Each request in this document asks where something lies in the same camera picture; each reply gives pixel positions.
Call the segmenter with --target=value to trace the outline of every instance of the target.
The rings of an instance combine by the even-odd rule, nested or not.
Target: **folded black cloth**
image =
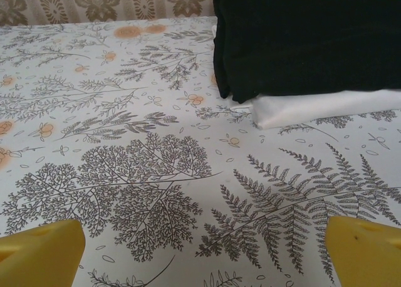
[[[401,0],[214,0],[220,95],[401,88]]]

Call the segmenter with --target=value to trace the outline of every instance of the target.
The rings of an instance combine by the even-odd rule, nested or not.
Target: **bed sheet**
[[[339,286],[328,217],[400,224],[400,114],[260,131],[215,23],[0,28],[1,235],[81,221],[77,287]]]

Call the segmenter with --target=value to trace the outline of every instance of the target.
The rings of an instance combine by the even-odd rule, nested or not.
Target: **damask wallpaper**
[[[0,0],[0,26],[210,15],[212,0]]]

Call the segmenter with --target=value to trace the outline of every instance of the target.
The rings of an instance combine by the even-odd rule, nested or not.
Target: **folded white cloth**
[[[212,27],[216,37],[216,25]],[[401,109],[401,91],[341,91],[339,93],[271,97],[259,95],[242,105],[227,99],[227,107],[250,109],[260,129],[301,124],[317,118]]]

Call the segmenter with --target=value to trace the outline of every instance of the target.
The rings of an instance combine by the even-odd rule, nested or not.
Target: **yellow plastic piece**
[[[71,287],[85,248],[76,220],[0,238],[0,287]]]
[[[401,286],[401,229],[331,217],[326,247],[341,287]]]

